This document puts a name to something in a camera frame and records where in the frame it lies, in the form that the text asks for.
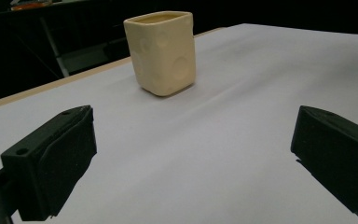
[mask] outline cream-colored cup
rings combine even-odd
[[[178,92],[195,82],[193,14],[160,11],[124,20],[136,79],[158,96]]]

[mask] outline white table surface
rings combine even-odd
[[[241,24],[197,37],[196,53],[196,83],[168,98],[124,63],[0,106],[0,154],[94,109],[98,153],[45,223],[358,223],[290,151],[301,105],[358,124],[358,35]]]

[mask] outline table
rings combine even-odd
[[[290,151],[301,105],[358,124],[358,35],[245,23],[195,41],[196,83],[171,97],[125,59],[0,101],[0,154],[94,109],[98,153],[46,223],[358,223]]]

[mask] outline dark background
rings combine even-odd
[[[161,10],[192,12],[195,35],[239,23],[358,34],[358,2],[86,0],[10,11],[9,1],[0,0],[0,98],[63,78],[56,58],[64,54],[104,44],[108,62],[128,57],[123,21]],[[59,55],[49,44],[41,19]],[[108,62],[85,66],[70,75]]]

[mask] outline cup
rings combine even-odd
[[[139,85],[157,96],[185,89],[196,79],[193,14],[160,11],[124,20]]]

